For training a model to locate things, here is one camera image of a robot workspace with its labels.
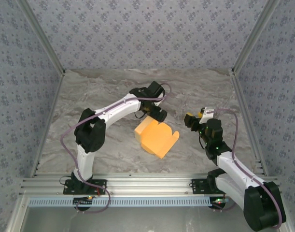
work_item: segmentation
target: wall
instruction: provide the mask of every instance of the wall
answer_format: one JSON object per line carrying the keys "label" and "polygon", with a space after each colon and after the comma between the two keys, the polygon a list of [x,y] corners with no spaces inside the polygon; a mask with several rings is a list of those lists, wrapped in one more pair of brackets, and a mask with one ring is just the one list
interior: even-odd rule
{"label": "wall", "polygon": [[295,218],[295,0],[283,0],[239,80],[271,175]]}
{"label": "wall", "polygon": [[232,67],[266,0],[28,0],[65,69]]}
{"label": "wall", "polygon": [[14,0],[0,0],[0,231],[30,173],[59,74]]}

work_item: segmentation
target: marble surface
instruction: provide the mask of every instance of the marble surface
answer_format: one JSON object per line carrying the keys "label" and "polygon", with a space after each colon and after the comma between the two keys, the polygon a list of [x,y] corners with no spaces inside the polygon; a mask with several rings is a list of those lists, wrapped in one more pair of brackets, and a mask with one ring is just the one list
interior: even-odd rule
{"label": "marble surface", "polygon": [[[173,131],[179,131],[179,140],[163,159],[159,159],[144,151],[135,140],[134,129],[142,119],[128,115],[107,129],[105,144],[95,157],[95,173],[206,173],[215,169],[199,145],[198,134],[183,123],[185,113],[197,114],[204,106],[238,112],[240,127],[236,154],[246,166],[254,167],[255,157],[228,70],[66,70],[38,172],[71,172],[74,163],[60,144],[61,134],[78,122],[85,108],[105,107],[121,99],[132,88],[147,87],[153,80],[167,81],[172,86],[171,97],[160,106],[168,112],[165,122]],[[234,117],[221,114],[218,118],[222,120],[224,139],[232,147]],[[74,134],[69,134],[64,141],[76,154]]]}

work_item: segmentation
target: table surface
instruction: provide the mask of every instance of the table surface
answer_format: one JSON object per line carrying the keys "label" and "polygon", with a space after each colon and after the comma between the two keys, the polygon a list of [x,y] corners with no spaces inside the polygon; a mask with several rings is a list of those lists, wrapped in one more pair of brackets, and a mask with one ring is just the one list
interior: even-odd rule
{"label": "table surface", "polygon": [[[60,136],[76,124],[84,109],[97,110],[124,97],[134,87],[147,87],[153,80],[167,81],[172,95],[161,107],[168,112],[165,123],[180,138],[163,159],[147,153],[134,137],[134,129],[142,119],[133,114],[111,125],[105,144],[97,151],[94,173],[207,173],[216,169],[198,142],[198,134],[184,125],[187,112],[197,114],[200,108],[230,108],[239,118],[237,157],[248,167],[254,167],[246,129],[228,70],[209,69],[146,69],[146,70],[66,70],[57,98],[51,126],[38,166],[38,173],[65,173],[74,163],[60,144]],[[232,147],[236,123],[233,115],[220,114],[224,141]],[[73,132],[65,144],[76,155]]]}

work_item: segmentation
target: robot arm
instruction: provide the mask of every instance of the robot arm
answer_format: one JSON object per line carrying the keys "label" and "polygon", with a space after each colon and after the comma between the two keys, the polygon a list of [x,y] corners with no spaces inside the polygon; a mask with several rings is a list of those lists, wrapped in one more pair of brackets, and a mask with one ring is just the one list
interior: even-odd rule
{"label": "robot arm", "polygon": [[187,127],[199,132],[199,139],[202,138],[205,143],[207,157],[219,167],[208,173],[207,182],[210,189],[220,190],[230,196],[243,210],[249,226],[254,231],[259,231],[278,224],[279,218],[272,199],[256,182],[258,181],[276,200],[284,223],[286,215],[278,186],[274,182],[267,183],[257,177],[237,157],[232,157],[231,148],[223,141],[221,121],[212,118],[213,113],[208,114],[212,111],[213,109],[203,108],[199,118],[189,113],[184,118]]}
{"label": "robot arm", "polygon": [[[155,120],[163,122],[167,116],[167,112],[161,110],[158,106],[162,100],[151,101],[148,99],[159,98],[164,95],[165,90],[163,87],[153,81],[147,88],[132,89],[122,99],[107,107],[95,111],[87,108],[83,111],[79,121],[103,112],[98,117],[78,126],[74,131],[78,148],[78,166],[84,180],[88,181],[92,178],[95,152],[104,144],[106,129],[114,122],[137,111],[143,111],[143,113],[151,116]],[[79,185],[82,185],[77,168],[73,171],[72,178],[78,181]]]}

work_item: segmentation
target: blue floral wall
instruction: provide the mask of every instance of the blue floral wall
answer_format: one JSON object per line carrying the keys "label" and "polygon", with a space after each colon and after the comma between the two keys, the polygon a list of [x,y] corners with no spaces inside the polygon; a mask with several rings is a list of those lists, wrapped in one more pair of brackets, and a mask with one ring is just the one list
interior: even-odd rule
{"label": "blue floral wall", "polygon": [[30,174],[58,82],[15,0],[0,0],[0,232]]}
{"label": "blue floral wall", "polygon": [[28,0],[65,69],[228,68],[266,0]]}
{"label": "blue floral wall", "polygon": [[295,0],[282,0],[239,73],[271,175],[295,220]]}

